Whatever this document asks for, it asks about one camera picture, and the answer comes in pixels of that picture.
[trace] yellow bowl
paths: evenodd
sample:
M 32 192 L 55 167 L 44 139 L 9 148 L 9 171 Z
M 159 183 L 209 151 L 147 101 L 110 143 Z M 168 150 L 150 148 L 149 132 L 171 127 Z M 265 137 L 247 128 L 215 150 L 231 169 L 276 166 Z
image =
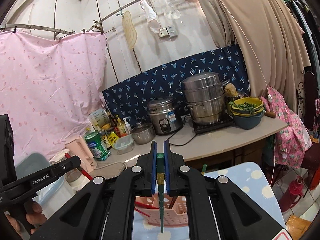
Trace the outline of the yellow bowl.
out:
M 255 109 L 255 113 L 257 113 L 257 111 L 263 109 L 263 102 L 259 99 L 259 98 L 240 98 L 237 99 L 235 101 L 233 101 L 235 103 L 235 105 L 241 105 L 244 103 L 248 103 L 248 104 L 255 104 L 257 105 L 254 109 Z M 243 110 L 242 108 L 236 107 L 234 105 L 230 105 L 230 108 L 233 112 L 237 113 L 237 114 L 250 114 L 249 111 L 247 110 Z
M 255 116 L 255 115 L 257 115 L 257 114 L 260 114 L 263 110 L 264 110 L 264 108 L 261 107 L 261 109 L 255 111 L 254 114 L 243 114 L 243 113 L 234 112 L 234 111 L 231 109 L 231 113 L 232 113 L 233 115 L 236 115 L 236 116 L 251 117 L 251 116 Z

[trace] silver screw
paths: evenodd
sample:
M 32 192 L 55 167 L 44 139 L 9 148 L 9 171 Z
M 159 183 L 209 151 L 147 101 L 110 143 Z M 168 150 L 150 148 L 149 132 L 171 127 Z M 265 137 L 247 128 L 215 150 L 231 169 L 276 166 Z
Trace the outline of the silver screw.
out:
M 190 171 L 189 166 L 186 166 L 186 165 L 180 166 L 179 169 L 180 169 L 180 171 L 182 171 L 182 172 L 188 172 L 188 171 Z
M 101 184 L 103 182 L 103 177 L 95 177 L 93 179 L 94 184 Z
M 131 168 L 132 172 L 138 173 L 140 171 L 142 171 L 142 168 L 140 166 L 133 166 Z
M 220 177 L 218 178 L 218 181 L 219 181 L 220 183 L 225 184 L 225 183 L 228 182 L 228 178 L 227 178 L 226 176 L 220 176 Z

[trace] red thermos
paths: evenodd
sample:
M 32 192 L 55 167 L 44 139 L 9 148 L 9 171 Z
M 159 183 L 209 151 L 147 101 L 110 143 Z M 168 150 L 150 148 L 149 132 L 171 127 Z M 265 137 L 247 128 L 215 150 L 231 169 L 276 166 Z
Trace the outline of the red thermos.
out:
M 279 200 L 279 206 L 281 212 L 287 211 L 289 208 L 293 208 L 303 196 L 303 178 L 298 176 L 297 179 L 291 181 L 287 191 Z

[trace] electrical outlet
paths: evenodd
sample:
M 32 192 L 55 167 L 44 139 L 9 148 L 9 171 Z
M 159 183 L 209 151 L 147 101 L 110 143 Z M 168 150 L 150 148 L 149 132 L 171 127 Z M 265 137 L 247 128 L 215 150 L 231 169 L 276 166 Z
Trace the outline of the electrical outlet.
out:
M 177 37 L 178 36 L 178 32 L 175 28 L 171 27 L 171 26 L 168 26 L 166 27 L 167 31 L 168 31 L 168 34 L 170 36 L 170 38 L 174 38 L 174 37 Z
M 166 36 L 168 36 L 168 35 L 169 35 L 169 34 L 168 34 L 168 31 L 167 31 L 166 28 L 162 28 L 162 29 L 160 30 L 160 33 L 159 33 L 159 37 L 160 37 L 160 38 L 166 37 Z

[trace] navy blue fabric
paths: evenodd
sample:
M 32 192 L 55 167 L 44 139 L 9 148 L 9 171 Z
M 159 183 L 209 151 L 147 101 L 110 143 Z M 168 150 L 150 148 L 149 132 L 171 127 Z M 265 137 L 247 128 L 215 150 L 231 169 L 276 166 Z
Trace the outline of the navy blue fabric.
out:
M 147 103 L 157 97 L 173 96 L 180 104 L 181 115 L 188 109 L 181 94 L 175 92 L 181 81 L 191 73 L 217 72 L 225 81 L 230 79 L 237 90 L 249 93 L 247 70 L 240 47 L 229 47 L 185 57 L 128 78 L 106 90 L 103 96 L 113 114 L 129 117 L 131 125 L 139 120 L 149 121 Z

